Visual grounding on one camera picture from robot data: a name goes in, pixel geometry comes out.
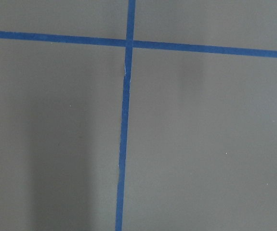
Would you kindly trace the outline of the blue tape grid line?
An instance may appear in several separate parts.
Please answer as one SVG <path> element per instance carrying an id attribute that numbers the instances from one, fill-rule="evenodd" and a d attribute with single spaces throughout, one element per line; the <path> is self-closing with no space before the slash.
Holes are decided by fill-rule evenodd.
<path id="1" fill-rule="evenodd" d="M 124 57 L 124 78 L 123 78 L 122 108 L 121 108 L 121 125 L 120 125 L 120 143 L 119 143 L 119 178 L 118 178 L 118 185 L 117 185 L 116 217 L 115 217 L 116 231 L 122 230 L 122 222 L 123 222 L 135 6 L 136 6 L 136 1 L 134 0 L 128 1 L 125 57 Z"/>

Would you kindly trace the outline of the blue tape cross line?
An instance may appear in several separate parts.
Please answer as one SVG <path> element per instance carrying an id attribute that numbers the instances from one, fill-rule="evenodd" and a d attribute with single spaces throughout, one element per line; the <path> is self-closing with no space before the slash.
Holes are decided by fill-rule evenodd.
<path id="1" fill-rule="evenodd" d="M 0 31 L 0 39 L 46 41 L 46 42 L 101 45 L 101 46 L 113 46 L 113 47 L 126 47 L 127 45 L 127 41 L 124 39 L 94 38 L 94 37 L 9 32 L 9 31 Z M 201 52 L 201 53 L 216 53 L 216 54 L 227 54 L 227 55 L 277 58 L 277 51 L 272 51 L 272 50 L 166 43 L 166 42 L 153 42 L 153 41 L 140 41 L 140 40 L 135 40 L 131 42 L 130 45 L 133 48 L 140 48 L 140 49 L 190 51 L 190 52 Z"/>

